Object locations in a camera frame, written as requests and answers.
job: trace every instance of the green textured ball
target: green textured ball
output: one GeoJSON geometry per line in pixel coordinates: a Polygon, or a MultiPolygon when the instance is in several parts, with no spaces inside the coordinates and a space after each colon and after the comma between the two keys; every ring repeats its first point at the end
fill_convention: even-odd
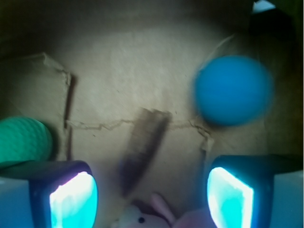
{"type": "Polygon", "coordinates": [[[51,151],[51,134],[41,122],[26,117],[0,121],[0,162],[45,161],[51,151]]]}

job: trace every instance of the cyan light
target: cyan light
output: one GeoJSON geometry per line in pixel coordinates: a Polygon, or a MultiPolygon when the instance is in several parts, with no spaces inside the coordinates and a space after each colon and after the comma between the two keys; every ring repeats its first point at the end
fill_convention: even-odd
{"type": "Polygon", "coordinates": [[[254,191],[224,168],[209,173],[207,197],[218,228],[251,227],[254,191]]]}
{"type": "Polygon", "coordinates": [[[97,184],[80,172],[50,194],[52,228],[92,227],[97,211],[97,184]]]}

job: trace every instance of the blue ball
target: blue ball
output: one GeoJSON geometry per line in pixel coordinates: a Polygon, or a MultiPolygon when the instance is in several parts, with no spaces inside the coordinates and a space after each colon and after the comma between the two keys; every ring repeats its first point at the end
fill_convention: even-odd
{"type": "Polygon", "coordinates": [[[265,67],[242,56],[212,60],[199,71],[194,87],[198,112],[206,121],[222,126],[244,124],[261,116],[274,94],[265,67]]]}

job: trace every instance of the toy bunny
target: toy bunny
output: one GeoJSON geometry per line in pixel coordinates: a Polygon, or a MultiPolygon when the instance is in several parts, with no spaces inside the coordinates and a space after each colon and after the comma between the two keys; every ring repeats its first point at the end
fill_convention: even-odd
{"type": "Polygon", "coordinates": [[[208,208],[187,212],[176,219],[164,199],[154,193],[151,206],[164,218],[141,213],[134,205],[128,206],[112,228],[215,228],[208,208]]]}

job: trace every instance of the bunny ear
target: bunny ear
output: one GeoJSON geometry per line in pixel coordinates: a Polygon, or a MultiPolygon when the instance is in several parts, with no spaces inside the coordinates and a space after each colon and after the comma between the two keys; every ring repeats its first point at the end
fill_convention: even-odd
{"type": "Polygon", "coordinates": [[[156,210],[158,213],[160,213],[167,219],[170,226],[172,226],[175,223],[176,221],[175,216],[169,209],[168,204],[159,194],[153,193],[151,195],[151,206],[154,208],[154,210],[156,210]]]}

